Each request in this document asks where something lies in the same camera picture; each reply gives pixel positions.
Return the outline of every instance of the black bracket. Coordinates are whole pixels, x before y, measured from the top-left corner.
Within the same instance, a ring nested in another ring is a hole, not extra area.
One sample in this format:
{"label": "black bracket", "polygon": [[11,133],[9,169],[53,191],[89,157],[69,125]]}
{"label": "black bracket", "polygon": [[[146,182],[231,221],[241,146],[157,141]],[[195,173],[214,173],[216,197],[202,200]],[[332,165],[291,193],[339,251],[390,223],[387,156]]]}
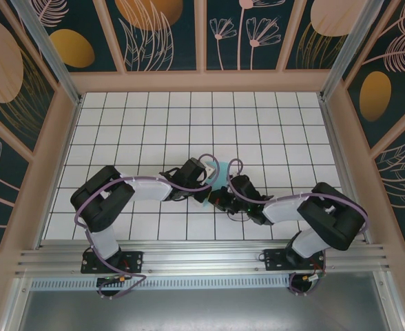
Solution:
{"label": "black bracket", "polygon": [[297,270],[314,270],[314,263],[323,269],[324,255],[323,252],[315,253],[310,259],[303,259],[297,266],[288,262],[285,257],[286,250],[280,248],[277,250],[264,250],[263,257],[260,259],[265,264],[266,271],[297,271]]}
{"label": "black bracket", "polygon": [[[141,272],[142,265],[143,252],[122,252],[117,269],[136,274]],[[93,252],[83,254],[80,272],[82,274],[115,274],[115,271],[103,265]]]}

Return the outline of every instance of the ventilation grille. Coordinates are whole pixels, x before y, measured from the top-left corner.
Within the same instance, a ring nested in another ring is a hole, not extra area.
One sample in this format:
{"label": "ventilation grille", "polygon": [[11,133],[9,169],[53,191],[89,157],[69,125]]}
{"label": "ventilation grille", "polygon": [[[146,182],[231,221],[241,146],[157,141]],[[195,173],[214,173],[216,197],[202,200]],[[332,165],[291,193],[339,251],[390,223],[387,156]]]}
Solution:
{"label": "ventilation grille", "polygon": [[[138,290],[197,290],[218,288],[285,288],[289,277],[286,274],[256,276],[199,276],[199,277],[149,277],[139,286]],[[41,278],[34,279],[31,291],[82,291],[97,290],[97,278]],[[104,289],[125,289],[135,283],[129,280],[121,287],[112,284]]]}

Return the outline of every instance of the wall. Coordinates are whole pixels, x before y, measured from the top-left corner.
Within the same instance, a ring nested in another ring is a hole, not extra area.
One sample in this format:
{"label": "wall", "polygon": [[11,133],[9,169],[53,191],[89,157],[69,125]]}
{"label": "wall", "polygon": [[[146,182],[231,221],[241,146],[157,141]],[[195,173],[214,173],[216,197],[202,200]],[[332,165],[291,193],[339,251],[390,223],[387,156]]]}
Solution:
{"label": "wall", "polygon": [[20,251],[30,249],[74,105],[0,1],[0,312]]}
{"label": "wall", "polygon": [[405,302],[405,1],[387,5],[329,106]]}
{"label": "wall", "polygon": [[39,3],[80,92],[318,91],[366,0]]}

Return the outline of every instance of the cable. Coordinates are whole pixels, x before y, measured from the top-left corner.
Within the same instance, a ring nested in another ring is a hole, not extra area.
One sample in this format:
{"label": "cable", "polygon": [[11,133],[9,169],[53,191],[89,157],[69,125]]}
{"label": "cable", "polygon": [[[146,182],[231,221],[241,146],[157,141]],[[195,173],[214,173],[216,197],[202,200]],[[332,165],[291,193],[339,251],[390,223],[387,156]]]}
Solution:
{"label": "cable", "polygon": [[294,194],[294,195],[287,195],[285,197],[280,197],[280,198],[275,198],[272,200],[265,200],[265,201],[260,201],[260,200],[253,200],[253,199],[249,199],[247,197],[244,197],[242,194],[240,194],[233,186],[233,184],[231,183],[231,179],[230,179],[230,167],[233,164],[233,162],[237,161],[240,165],[240,169],[238,171],[238,175],[242,172],[242,169],[244,168],[244,163],[239,160],[239,159],[233,159],[229,162],[229,165],[227,166],[227,182],[229,183],[229,187],[231,189],[231,191],[239,198],[241,198],[244,201],[250,202],[250,203],[258,203],[258,204],[267,204],[267,203],[271,203],[271,202],[279,202],[279,201],[285,201],[285,200],[293,200],[293,199],[299,199],[302,197],[319,197],[319,198],[324,198],[324,199],[330,199],[330,200],[334,200],[340,203],[343,203],[344,205],[347,205],[351,208],[353,208],[356,212],[358,212],[359,214],[362,215],[364,221],[365,221],[365,225],[364,227],[358,232],[358,234],[361,234],[363,232],[365,232],[369,226],[370,226],[370,221],[368,218],[367,213],[365,213],[365,211],[363,211],[363,209],[361,209],[361,207],[359,207],[358,205],[356,205],[355,203],[339,198],[339,197],[335,197],[333,195],[330,194],[323,194],[323,193],[313,193],[313,192],[308,192],[308,193],[301,193],[301,194]]}
{"label": "cable", "polygon": [[75,214],[75,216],[74,216],[74,222],[75,222],[75,224],[77,224],[78,226],[80,226],[80,227],[82,227],[82,228],[85,229],[86,238],[87,238],[87,240],[89,241],[89,243],[90,243],[90,245],[91,245],[91,249],[94,251],[94,254],[98,257],[98,259],[100,260],[100,262],[101,262],[103,265],[105,265],[106,267],[108,267],[110,270],[115,271],[115,272],[117,272],[117,273],[119,273],[119,274],[121,274],[121,275],[129,276],[129,277],[131,277],[131,278],[132,278],[132,277],[141,278],[139,281],[137,281],[137,282],[135,282],[133,285],[131,285],[128,289],[126,289],[126,290],[124,290],[124,291],[120,291],[119,293],[117,293],[117,294],[115,294],[115,295],[113,295],[113,296],[111,296],[111,297],[107,297],[107,296],[105,296],[105,295],[101,292],[103,286],[106,285],[106,283],[103,283],[103,284],[98,288],[98,293],[101,295],[101,298],[102,298],[102,299],[108,298],[109,300],[112,300],[113,298],[117,299],[117,298],[120,298],[120,297],[124,296],[125,294],[129,293],[133,288],[135,288],[138,284],[140,284],[141,282],[143,282],[143,281],[146,279],[146,275],[144,275],[144,274],[134,274],[134,273],[131,273],[131,272],[122,271],[122,270],[119,270],[119,269],[115,268],[114,266],[110,265],[110,264],[100,255],[100,253],[99,253],[98,250],[96,249],[96,247],[95,247],[95,245],[94,245],[94,242],[93,242],[93,240],[92,240],[92,237],[91,237],[91,232],[89,231],[89,229],[87,228],[87,226],[79,221],[79,217],[80,217],[80,214],[82,213],[82,211],[83,211],[83,210],[86,208],[86,206],[87,206],[92,200],[94,200],[100,193],[102,193],[103,191],[107,190],[107,189],[110,188],[111,186],[116,185],[116,184],[118,184],[118,183],[121,183],[121,182],[123,182],[123,181],[129,181],[129,180],[135,181],[135,180],[137,180],[137,179],[144,179],[144,180],[151,180],[151,181],[160,181],[160,182],[166,183],[167,185],[170,185],[170,186],[172,186],[172,187],[174,187],[174,188],[178,188],[179,190],[187,191],[187,192],[200,192],[200,191],[206,190],[207,188],[211,187],[211,186],[216,182],[216,179],[218,179],[219,172],[220,172],[220,165],[219,165],[218,160],[215,158],[215,156],[213,156],[213,155],[211,155],[211,154],[203,154],[203,155],[201,155],[201,156],[199,157],[198,160],[200,161],[203,157],[211,157],[211,158],[215,161],[215,163],[216,163],[216,174],[215,174],[214,180],[213,180],[210,184],[207,184],[207,185],[203,186],[202,188],[184,188],[184,187],[179,186],[179,185],[176,185],[176,184],[174,184],[174,183],[170,183],[169,181],[167,181],[167,180],[165,180],[165,179],[157,178],[157,177],[147,177],[147,176],[122,177],[122,178],[115,179],[115,180],[113,180],[113,181],[111,181],[111,182],[105,184],[105,185],[102,186],[101,188],[99,188],[99,189],[98,189],[96,192],[94,192],[89,198],[87,198],[86,201],[83,203],[83,205],[81,205],[80,208],[77,210],[77,212],[76,212],[76,214]]}

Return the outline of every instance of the white tile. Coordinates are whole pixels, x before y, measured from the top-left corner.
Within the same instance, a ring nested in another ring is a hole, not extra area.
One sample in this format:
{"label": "white tile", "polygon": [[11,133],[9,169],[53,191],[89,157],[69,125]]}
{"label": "white tile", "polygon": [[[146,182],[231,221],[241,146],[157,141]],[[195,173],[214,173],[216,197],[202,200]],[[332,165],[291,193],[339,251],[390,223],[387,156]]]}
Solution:
{"label": "white tile", "polygon": [[286,165],[265,165],[265,181],[270,188],[291,187],[290,174]]}
{"label": "white tile", "polygon": [[63,170],[61,188],[79,188],[86,182],[87,165],[67,165]]}
{"label": "white tile", "polygon": [[290,177],[294,188],[308,188],[315,185],[312,165],[290,165]]}
{"label": "white tile", "polygon": [[96,145],[116,145],[120,137],[119,126],[100,126],[98,127],[98,134]]}
{"label": "white tile", "polygon": [[184,164],[188,159],[189,145],[166,145],[165,164],[178,166]]}
{"label": "white tile", "polygon": [[93,145],[97,136],[97,130],[97,126],[78,126],[76,128],[76,132],[74,133],[74,140],[72,143],[74,145]]}
{"label": "white tile", "polygon": [[274,92],[255,92],[256,107],[278,107]]}
{"label": "white tile", "polygon": [[157,240],[158,237],[157,214],[134,214],[130,240]]}
{"label": "white tile", "polygon": [[145,126],[143,134],[143,143],[165,143],[166,127],[165,126]]}
{"label": "white tile", "polygon": [[53,212],[73,212],[75,209],[71,204],[71,196],[76,192],[76,188],[59,188]]}
{"label": "white tile", "polygon": [[70,148],[70,153],[67,157],[67,165],[85,165],[90,164],[93,145],[88,146],[76,146],[73,145]]}
{"label": "white tile", "polygon": [[211,108],[192,108],[190,110],[190,124],[211,126]]}
{"label": "white tile", "polygon": [[302,117],[299,108],[279,108],[280,122],[286,125],[302,125]]}
{"label": "white tile", "polygon": [[308,145],[285,145],[289,164],[311,164]]}
{"label": "white tile", "polygon": [[164,161],[164,145],[143,145],[141,146],[140,164],[160,165]]}
{"label": "white tile", "polygon": [[203,154],[213,154],[213,145],[190,145],[189,155],[195,159],[199,158]]}
{"label": "white tile", "polygon": [[105,108],[124,108],[126,105],[127,92],[108,92]]}
{"label": "white tile", "polygon": [[319,108],[300,108],[304,125],[323,126],[324,118]]}
{"label": "white tile", "polygon": [[235,107],[256,107],[253,92],[234,92]]}
{"label": "white tile", "polygon": [[211,108],[211,92],[192,92],[191,107]]}
{"label": "white tile", "polygon": [[182,201],[163,201],[161,203],[160,211],[163,212],[170,212],[170,213],[181,213],[187,212],[187,200]]}
{"label": "white tile", "polygon": [[100,124],[101,108],[84,108],[81,110],[78,126],[97,126]]}
{"label": "white tile", "polygon": [[335,188],[340,187],[339,175],[335,165],[315,165],[314,173],[318,182],[324,181]]}
{"label": "white tile", "polygon": [[237,126],[238,143],[260,143],[258,126]]}
{"label": "white tile", "polygon": [[118,143],[141,143],[143,139],[143,126],[123,126]]}
{"label": "white tile", "polygon": [[141,145],[119,145],[115,164],[138,165],[140,161]]}
{"label": "white tile", "polygon": [[219,162],[230,162],[238,157],[235,145],[215,145],[215,157]]}
{"label": "white tile", "polygon": [[283,126],[282,133],[285,143],[307,143],[303,126]]}
{"label": "white tile", "polygon": [[115,238],[117,240],[129,240],[129,231],[131,230],[132,214],[119,214],[113,222]]}
{"label": "white tile", "polygon": [[147,101],[148,108],[168,108],[169,93],[168,92],[150,92]]}
{"label": "white tile", "polygon": [[310,145],[313,164],[334,164],[333,152],[330,145]]}
{"label": "white tile", "polygon": [[214,214],[189,214],[187,216],[187,240],[214,239]]}
{"label": "white tile", "polygon": [[52,214],[45,239],[72,239],[74,214]]}
{"label": "white tile", "polygon": [[271,239],[271,228],[268,225],[258,225],[251,219],[244,222],[244,239]]}
{"label": "white tile", "polygon": [[126,108],[146,108],[148,92],[127,93]]}
{"label": "white tile", "polygon": [[140,165],[140,167],[138,168],[138,175],[159,177],[160,176],[159,174],[162,171],[163,171],[162,165]]}
{"label": "white tile", "polygon": [[262,164],[261,145],[238,145],[239,159],[244,164]]}
{"label": "white tile", "polygon": [[126,108],[123,118],[124,126],[143,126],[145,125],[146,108]]}
{"label": "white tile", "polygon": [[91,165],[110,166],[115,162],[117,145],[97,145],[94,148]]}
{"label": "white tile", "polygon": [[160,212],[160,201],[142,200],[134,202],[134,212]]}
{"label": "white tile", "polygon": [[148,108],[146,112],[147,126],[165,126],[167,124],[167,108]]}
{"label": "white tile", "polygon": [[191,126],[190,143],[213,143],[212,126]]}
{"label": "white tile", "polygon": [[234,126],[214,126],[214,143],[236,143]]}
{"label": "white tile", "polygon": [[190,92],[170,92],[169,107],[190,107]]}
{"label": "white tile", "polygon": [[188,206],[189,206],[189,212],[194,212],[194,213],[208,213],[208,212],[215,212],[215,209],[212,204],[205,202],[205,203],[199,203],[197,200],[194,198],[189,198],[188,199]]}
{"label": "white tile", "polygon": [[324,126],[305,126],[308,143],[329,143]]}
{"label": "white tile", "polygon": [[233,92],[213,92],[214,107],[233,107]]}
{"label": "white tile", "polygon": [[215,214],[216,240],[242,240],[242,222],[229,219],[226,213]]}
{"label": "white tile", "polygon": [[298,92],[299,106],[305,108],[318,108],[318,95],[314,92]]}
{"label": "white tile", "polygon": [[255,108],[235,108],[236,125],[252,126],[258,124]]}
{"label": "white tile", "polygon": [[214,125],[234,125],[235,112],[233,108],[214,108]]}
{"label": "white tile", "polygon": [[161,214],[158,240],[185,240],[186,229],[186,214]]}
{"label": "white tile", "polygon": [[283,221],[271,226],[273,231],[273,239],[289,240],[299,232],[298,222],[296,220]]}
{"label": "white tile", "polygon": [[277,108],[258,108],[258,122],[262,126],[279,125],[279,114]]}
{"label": "white tile", "polygon": [[86,93],[83,108],[103,108],[105,105],[106,92]]}
{"label": "white tile", "polygon": [[244,165],[241,174],[246,174],[256,188],[264,188],[266,186],[264,167],[262,165]]}
{"label": "white tile", "polygon": [[261,143],[284,143],[280,126],[259,126]]}
{"label": "white tile", "polygon": [[170,108],[168,125],[188,126],[190,124],[190,109],[189,108]]}
{"label": "white tile", "polygon": [[120,126],[123,122],[124,108],[105,108],[101,116],[101,126]]}
{"label": "white tile", "polygon": [[166,143],[189,143],[189,126],[168,126]]}
{"label": "white tile", "polygon": [[299,107],[295,92],[276,92],[276,99],[278,100],[279,108]]}
{"label": "white tile", "polygon": [[264,164],[287,164],[284,145],[262,145]]}

